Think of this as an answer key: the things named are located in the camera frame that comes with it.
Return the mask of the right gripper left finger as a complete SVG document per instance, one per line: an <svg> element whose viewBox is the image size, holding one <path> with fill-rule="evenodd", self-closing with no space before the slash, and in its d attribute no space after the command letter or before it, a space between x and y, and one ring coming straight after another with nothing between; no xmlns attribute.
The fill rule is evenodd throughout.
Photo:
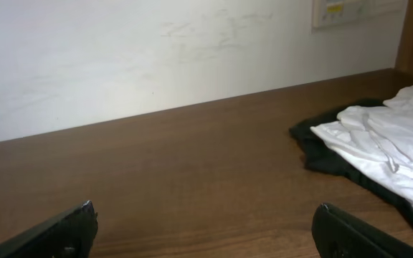
<svg viewBox="0 0 413 258"><path fill-rule="evenodd" d="M0 258L88 258L98 232L92 201L33 226L0 244Z"/></svg>

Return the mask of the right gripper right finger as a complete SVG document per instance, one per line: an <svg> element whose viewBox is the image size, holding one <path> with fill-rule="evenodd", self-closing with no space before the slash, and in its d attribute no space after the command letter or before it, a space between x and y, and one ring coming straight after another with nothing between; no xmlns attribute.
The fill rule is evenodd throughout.
<svg viewBox="0 0 413 258"><path fill-rule="evenodd" d="M322 258L413 258L413 247L332 204L321 204L311 232Z"/></svg>

